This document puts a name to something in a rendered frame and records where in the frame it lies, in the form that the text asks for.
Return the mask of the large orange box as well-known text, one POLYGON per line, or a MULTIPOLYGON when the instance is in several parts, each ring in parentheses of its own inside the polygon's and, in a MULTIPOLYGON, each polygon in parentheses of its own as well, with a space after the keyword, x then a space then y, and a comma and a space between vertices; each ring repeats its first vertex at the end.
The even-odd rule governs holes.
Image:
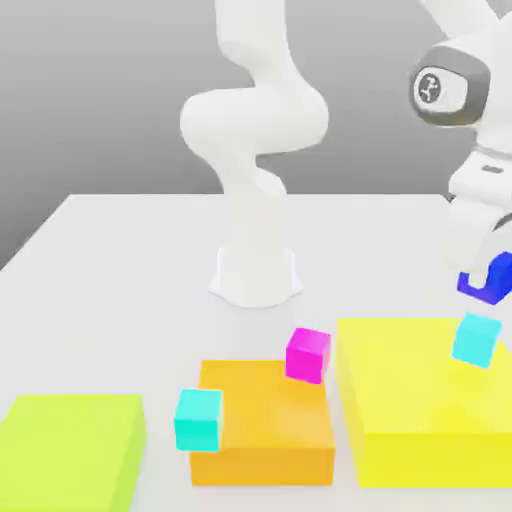
POLYGON ((223 392, 221 448, 189 455, 195 486, 329 486, 336 445, 323 384, 282 360, 204 360, 201 389, 223 392))

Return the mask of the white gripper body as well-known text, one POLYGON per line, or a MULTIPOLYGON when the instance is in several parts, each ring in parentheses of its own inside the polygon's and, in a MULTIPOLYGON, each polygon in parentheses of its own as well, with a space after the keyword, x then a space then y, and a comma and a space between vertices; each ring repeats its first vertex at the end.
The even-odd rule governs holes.
POLYGON ((456 271, 486 273, 496 256, 512 253, 512 208, 455 197, 448 205, 443 243, 456 271))

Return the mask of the small cyan cube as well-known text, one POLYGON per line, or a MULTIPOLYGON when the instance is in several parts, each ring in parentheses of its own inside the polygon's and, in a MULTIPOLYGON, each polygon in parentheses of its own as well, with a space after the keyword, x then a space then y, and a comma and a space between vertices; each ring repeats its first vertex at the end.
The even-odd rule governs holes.
POLYGON ((183 389, 174 415, 176 448, 186 452, 218 452, 223 421, 221 390, 183 389))
POLYGON ((456 330, 452 357, 473 366, 488 369, 502 326, 499 320, 466 313, 456 330))

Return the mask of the small magenta cube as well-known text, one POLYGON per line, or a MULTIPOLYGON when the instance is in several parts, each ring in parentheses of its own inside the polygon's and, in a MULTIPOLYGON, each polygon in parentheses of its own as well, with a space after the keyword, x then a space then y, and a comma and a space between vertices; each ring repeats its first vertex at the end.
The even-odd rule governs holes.
POLYGON ((331 335, 326 332, 296 328, 286 346, 285 375, 320 385, 330 362, 331 335))

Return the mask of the large yellow box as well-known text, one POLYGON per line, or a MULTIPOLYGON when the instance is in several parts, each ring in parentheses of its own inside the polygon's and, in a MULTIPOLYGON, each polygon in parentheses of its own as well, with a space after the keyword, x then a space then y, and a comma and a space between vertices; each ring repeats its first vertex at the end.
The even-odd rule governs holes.
POLYGON ((341 318, 334 368, 363 488, 512 488, 512 353, 451 356, 454 318, 341 318))

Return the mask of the small blue cube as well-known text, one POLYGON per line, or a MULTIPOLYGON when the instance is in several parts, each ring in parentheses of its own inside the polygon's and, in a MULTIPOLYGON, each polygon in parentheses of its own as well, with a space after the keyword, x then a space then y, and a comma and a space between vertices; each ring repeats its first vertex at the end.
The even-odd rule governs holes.
POLYGON ((490 262, 482 288, 469 284, 468 273, 460 273, 457 290, 487 304, 496 305, 512 291, 512 253, 502 252, 490 262))

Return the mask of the large lime green box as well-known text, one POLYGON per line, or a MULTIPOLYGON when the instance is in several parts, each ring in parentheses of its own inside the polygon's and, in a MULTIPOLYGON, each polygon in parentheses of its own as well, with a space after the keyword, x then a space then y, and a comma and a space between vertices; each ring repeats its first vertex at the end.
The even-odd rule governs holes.
POLYGON ((139 395, 22 394, 0 422, 0 512, 130 512, 139 395))

